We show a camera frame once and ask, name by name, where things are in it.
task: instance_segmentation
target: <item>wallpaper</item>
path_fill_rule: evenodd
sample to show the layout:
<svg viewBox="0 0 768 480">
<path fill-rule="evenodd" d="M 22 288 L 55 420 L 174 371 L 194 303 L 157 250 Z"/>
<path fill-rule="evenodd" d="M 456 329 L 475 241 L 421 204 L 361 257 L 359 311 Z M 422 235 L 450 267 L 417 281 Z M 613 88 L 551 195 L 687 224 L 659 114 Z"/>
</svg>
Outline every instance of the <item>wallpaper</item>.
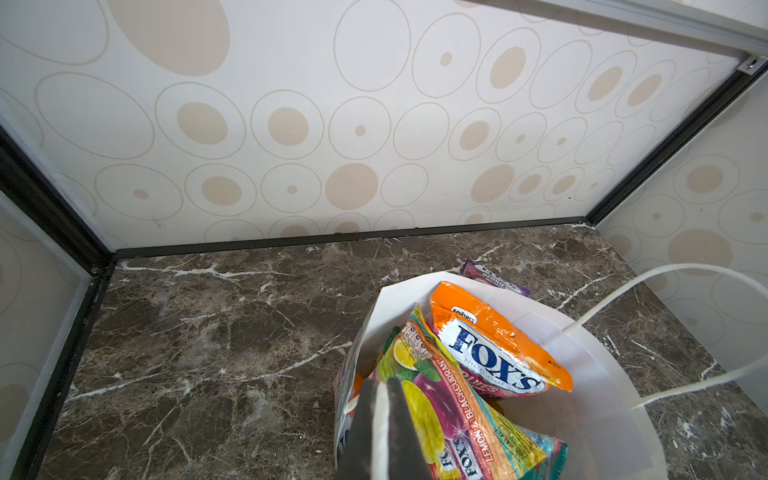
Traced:
<svg viewBox="0 0 768 480">
<path fill-rule="evenodd" d="M 598 226 L 636 272 L 712 263 L 768 285 L 766 109 L 761 78 Z M 726 370 L 766 354 L 768 302 L 748 286 L 703 270 L 647 284 Z M 768 369 L 740 384 L 768 413 Z"/>
<path fill-rule="evenodd" d="M 738 54 L 527 2 L 8 0 L 0 109 L 113 248 L 586 214 Z"/>
<path fill-rule="evenodd" d="M 88 281 L 16 215 L 0 194 L 0 478 L 10 478 Z"/>
<path fill-rule="evenodd" d="M 768 28 L 768 0 L 671 0 L 717 13 L 755 27 Z"/>
</svg>

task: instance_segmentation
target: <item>orange candy package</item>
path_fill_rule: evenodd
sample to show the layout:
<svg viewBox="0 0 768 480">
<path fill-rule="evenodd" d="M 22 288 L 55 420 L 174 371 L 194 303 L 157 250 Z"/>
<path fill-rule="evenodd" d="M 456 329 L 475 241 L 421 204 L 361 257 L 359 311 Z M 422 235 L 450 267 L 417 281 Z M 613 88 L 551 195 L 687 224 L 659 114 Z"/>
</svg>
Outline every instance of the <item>orange candy package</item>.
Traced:
<svg viewBox="0 0 768 480">
<path fill-rule="evenodd" d="M 430 328 L 484 396 L 516 397 L 556 386 L 573 390 L 571 374 L 500 313 L 450 282 L 432 294 Z"/>
</svg>

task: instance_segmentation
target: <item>lemon illustration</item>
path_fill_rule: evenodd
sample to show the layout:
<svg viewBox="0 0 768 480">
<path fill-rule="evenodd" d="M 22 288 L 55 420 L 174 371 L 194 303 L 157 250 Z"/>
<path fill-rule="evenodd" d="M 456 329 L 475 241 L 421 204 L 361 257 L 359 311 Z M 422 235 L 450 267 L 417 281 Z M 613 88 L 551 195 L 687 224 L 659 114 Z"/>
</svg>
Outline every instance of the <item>lemon illustration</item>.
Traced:
<svg viewBox="0 0 768 480">
<path fill-rule="evenodd" d="M 392 351 L 395 356 L 395 360 L 400 365 L 406 367 L 408 370 L 416 370 L 416 358 L 414 358 L 411 352 L 411 346 L 401 339 L 395 340 L 395 349 Z"/>
<path fill-rule="evenodd" d="M 411 419 L 419 437 L 419 444 L 427 463 L 437 462 L 445 449 L 445 435 L 440 427 L 437 412 L 432 407 L 424 392 L 413 382 L 404 380 L 402 391 L 406 394 L 408 410 L 411 411 Z"/>
</svg>

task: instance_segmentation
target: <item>metal bar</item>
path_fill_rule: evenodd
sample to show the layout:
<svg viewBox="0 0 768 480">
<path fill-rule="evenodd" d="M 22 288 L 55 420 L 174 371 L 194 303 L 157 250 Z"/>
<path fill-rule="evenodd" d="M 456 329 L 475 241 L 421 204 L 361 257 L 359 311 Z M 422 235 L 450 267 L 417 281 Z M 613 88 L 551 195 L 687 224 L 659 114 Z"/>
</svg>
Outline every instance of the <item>metal bar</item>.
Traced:
<svg viewBox="0 0 768 480">
<path fill-rule="evenodd" d="M 99 276 L 91 279 L 74 318 L 72 329 L 56 362 L 56 367 L 48 380 L 40 405 L 29 426 L 27 437 L 18 454 L 16 465 L 11 473 L 11 480 L 35 480 L 42 464 L 45 450 L 56 428 L 58 416 L 69 393 L 74 373 L 85 351 L 85 343 L 91 334 L 101 301 L 107 292 L 110 278 L 114 272 L 114 261 Z"/>
<path fill-rule="evenodd" d="M 669 0 L 535 0 L 653 30 L 768 55 L 768 30 Z M 509 8 L 509 0 L 489 5 Z"/>
<path fill-rule="evenodd" d="M 768 64 L 754 74 L 735 71 L 720 86 L 677 125 L 608 195 L 588 214 L 592 225 L 600 223 L 614 208 L 629 197 L 640 185 L 672 158 L 685 144 L 736 100 L 753 82 L 768 70 Z"/>
<path fill-rule="evenodd" d="M 515 222 L 476 223 L 472 225 L 449 225 L 446 227 L 409 228 L 407 230 L 379 230 L 374 232 L 334 233 L 332 235 L 310 235 L 308 237 L 270 238 L 265 240 L 238 240 L 234 242 L 186 243 L 159 247 L 124 248 L 114 254 L 116 260 L 135 257 L 162 257 L 163 255 L 186 255 L 189 253 L 224 252 L 252 248 L 291 247 L 313 243 L 351 242 L 369 238 L 415 237 L 418 235 L 439 235 L 441 233 L 480 232 L 502 228 L 540 227 L 563 223 L 585 223 L 584 217 L 545 218 L 542 220 L 520 220 Z"/>
<path fill-rule="evenodd" d="M 3 128 L 0 190 L 85 271 L 93 273 L 107 268 L 109 249 Z"/>
</svg>

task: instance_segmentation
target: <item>plastic wrapper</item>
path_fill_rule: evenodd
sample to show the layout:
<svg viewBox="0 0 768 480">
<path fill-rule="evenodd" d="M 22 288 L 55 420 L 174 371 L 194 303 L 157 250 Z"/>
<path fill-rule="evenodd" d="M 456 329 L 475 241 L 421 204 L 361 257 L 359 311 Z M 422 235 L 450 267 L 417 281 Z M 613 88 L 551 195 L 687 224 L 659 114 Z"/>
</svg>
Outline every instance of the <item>plastic wrapper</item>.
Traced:
<svg viewBox="0 0 768 480">
<path fill-rule="evenodd" d="M 545 447 L 561 445 L 545 435 L 529 437 L 478 396 L 418 307 L 371 377 L 383 382 L 396 377 L 402 383 L 422 454 L 435 479 L 523 478 L 548 464 L 548 454 L 536 439 Z"/>
<path fill-rule="evenodd" d="M 477 280 L 478 282 L 483 282 L 486 285 L 497 286 L 498 288 L 511 290 L 515 293 L 519 293 L 522 296 L 531 296 L 531 291 L 524 286 L 519 286 L 517 283 L 508 282 L 507 280 L 501 278 L 499 275 L 496 275 L 490 271 L 484 265 L 475 263 L 472 260 L 467 260 L 464 265 L 462 265 L 462 269 L 459 271 L 459 274 L 466 276 L 467 278 Z"/>
<path fill-rule="evenodd" d="M 431 304 L 429 326 L 482 395 L 529 396 L 549 386 L 573 390 L 571 375 L 546 350 L 466 290 L 441 282 Z"/>
</svg>

